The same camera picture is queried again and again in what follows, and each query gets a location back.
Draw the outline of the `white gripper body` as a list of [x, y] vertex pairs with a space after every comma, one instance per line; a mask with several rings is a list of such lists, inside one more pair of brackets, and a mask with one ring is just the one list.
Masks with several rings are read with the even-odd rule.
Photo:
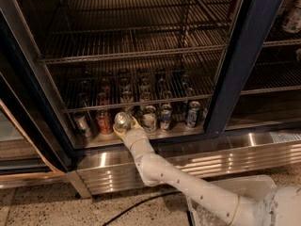
[[137, 165], [141, 163], [145, 155], [154, 153], [146, 132], [141, 128], [128, 131], [123, 137], [123, 142]]

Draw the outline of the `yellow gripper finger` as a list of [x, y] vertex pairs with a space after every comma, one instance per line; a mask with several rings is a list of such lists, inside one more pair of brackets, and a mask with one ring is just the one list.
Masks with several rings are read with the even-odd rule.
[[142, 129], [142, 126], [139, 124], [139, 122], [137, 121], [137, 119], [135, 117], [131, 117], [131, 128], [132, 129]]
[[125, 129], [119, 129], [116, 125], [114, 125], [113, 130], [114, 130], [115, 134], [117, 135], [117, 137], [119, 137], [121, 140], [124, 140], [124, 137], [127, 133], [127, 131]]

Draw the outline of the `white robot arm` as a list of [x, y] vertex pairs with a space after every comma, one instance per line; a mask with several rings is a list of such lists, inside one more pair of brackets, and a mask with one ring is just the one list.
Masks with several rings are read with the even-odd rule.
[[229, 226], [300, 226], [299, 188], [277, 187], [254, 202], [177, 169], [154, 151], [144, 128], [127, 113], [115, 116], [113, 129], [132, 154], [145, 185], [171, 185]]

